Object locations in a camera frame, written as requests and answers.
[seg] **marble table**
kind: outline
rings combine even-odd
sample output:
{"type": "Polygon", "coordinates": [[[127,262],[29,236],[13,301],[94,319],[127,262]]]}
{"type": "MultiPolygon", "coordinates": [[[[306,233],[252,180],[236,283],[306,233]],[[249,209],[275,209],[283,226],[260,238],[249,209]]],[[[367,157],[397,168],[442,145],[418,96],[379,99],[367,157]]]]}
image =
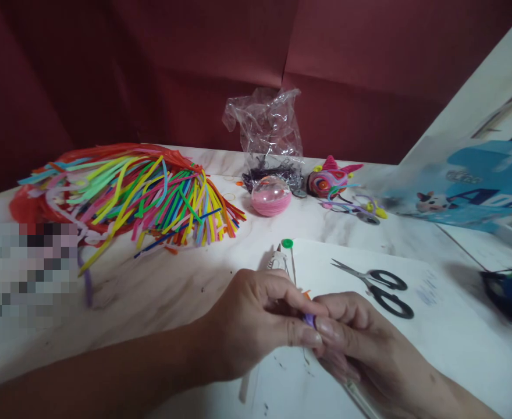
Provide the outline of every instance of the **marble table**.
{"type": "MultiPolygon", "coordinates": [[[[451,279],[456,292],[512,350],[512,327],[488,302],[481,287],[478,271],[483,262],[472,257],[471,252],[460,245],[460,239],[454,237],[468,237],[466,246],[476,248],[476,241],[481,245],[489,235],[476,233],[473,237],[468,234],[469,230],[464,233],[462,229],[441,228],[434,223],[394,215],[379,226],[371,226],[354,216],[323,209],[311,197],[294,198],[283,214],[263,218],[251,209],[246,190],[236,185],[243,171],[241,153],[171,148],[179,149],[183,155],[203,165],[219,191],[247,213],[248,220],[241,224],[237,237],[184,250],[178,255],[159,251],[134,260],[135,248],[130,235],[121,236],[91,269],[95,287],[93,310],[83,304],[83,284],[79,281],[76,292],[65,302],[66,315],[55,327],[39,331],[22,329],[0,336],[0,382],[56,360],[174,328],[198,318],[213,305],[237,270],[262,268],[269,252],[288,237],[358,247],[429,263],[451,279]]],[[[306,159],[305,163],[305,171],[309,172],[322,160],[306,159]]],[[[394,166],[366,164],[354,180],[362,184],[362,190],[374,190],[393,170],[394,166]]],[[[8,211],[13,192],[0,194],[0,222],[13,222],[8,211]]],[[[493,243],[491,267],[512,265],[512,249],[497,238],[490,236],[490,240],[493,243]]],[[[86,249],[84,258],[92,251],[86,249]]],[[[235,399],[236,394],[231,392],[229,396],[235,399]]],[[[221,417],[246,417],[242,407],[223,409],[226,413],[221,417]]],[[[165,412],[163,406],[154,416],[165,412]]]]}

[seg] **pink yarn ball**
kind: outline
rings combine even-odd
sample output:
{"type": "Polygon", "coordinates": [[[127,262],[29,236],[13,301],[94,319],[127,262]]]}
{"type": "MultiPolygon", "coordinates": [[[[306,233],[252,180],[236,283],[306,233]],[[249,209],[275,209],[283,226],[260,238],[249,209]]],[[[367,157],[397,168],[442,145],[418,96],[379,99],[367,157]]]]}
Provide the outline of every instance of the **pink yarn ball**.
{"type": "Polygon", "coordinates": [[[291,203],[291,191],[283,179],[266,176],[254,186],[251,202],[256,212],[263,216],[279,215],[291,203]]]}

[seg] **hand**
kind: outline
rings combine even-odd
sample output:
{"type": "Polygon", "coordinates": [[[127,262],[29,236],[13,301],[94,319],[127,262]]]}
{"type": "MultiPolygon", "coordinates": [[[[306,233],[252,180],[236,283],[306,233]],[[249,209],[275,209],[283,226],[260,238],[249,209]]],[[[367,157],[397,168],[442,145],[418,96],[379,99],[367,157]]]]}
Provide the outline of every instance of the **hand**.
{"type": "Polygon", "coordinates": [[[391,417],[462,416],[453,382],[430,365],[365,298],[343,293],[314,301],[329,311],[328,317],[315,320],[325,345],[315,354],[338,381],[359,382],[391,417]]]}
{"type": "Polygon", "coordinates": [[[319,349],[322,339],[298,317],[327,316],[307,300],[285,271],[242,269],[211,310],[198,322],[198,353],[209,381],[241,377],[279,346],[319,349]]]}

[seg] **scissor blade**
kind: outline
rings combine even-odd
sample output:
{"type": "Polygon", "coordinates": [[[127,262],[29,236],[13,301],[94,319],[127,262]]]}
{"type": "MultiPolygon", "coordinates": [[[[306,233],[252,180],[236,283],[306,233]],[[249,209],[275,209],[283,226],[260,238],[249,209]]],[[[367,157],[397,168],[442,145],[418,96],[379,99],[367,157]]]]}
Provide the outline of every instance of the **scissor blade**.
{"type": "Polygon", "coordinates": [[[336,264],[332,264],[336,268],[340,268],[342,271],[349,272],[352,275],[359,274],[359,272],[357,272],[355,269],[352,269],[352,268],[348,267],[347,265],[342,264],[340,261],[336,261],[335,259],[332,259],[332,260],[335,263],[337,263],[337,265],[336,264]]]}

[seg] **dark fabric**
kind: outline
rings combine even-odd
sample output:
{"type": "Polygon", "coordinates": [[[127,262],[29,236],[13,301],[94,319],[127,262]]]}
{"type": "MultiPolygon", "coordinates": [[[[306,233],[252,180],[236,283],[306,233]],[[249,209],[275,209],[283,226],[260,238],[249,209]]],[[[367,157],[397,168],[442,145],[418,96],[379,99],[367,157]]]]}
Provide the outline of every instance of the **dark fabric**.
{"type": "Polygon", "coordinates": [[[305,155],[398,163],[511,0],[0,1],[0,191],[72,148],[240,150],[227,97],[295,85],[305,155]]]}

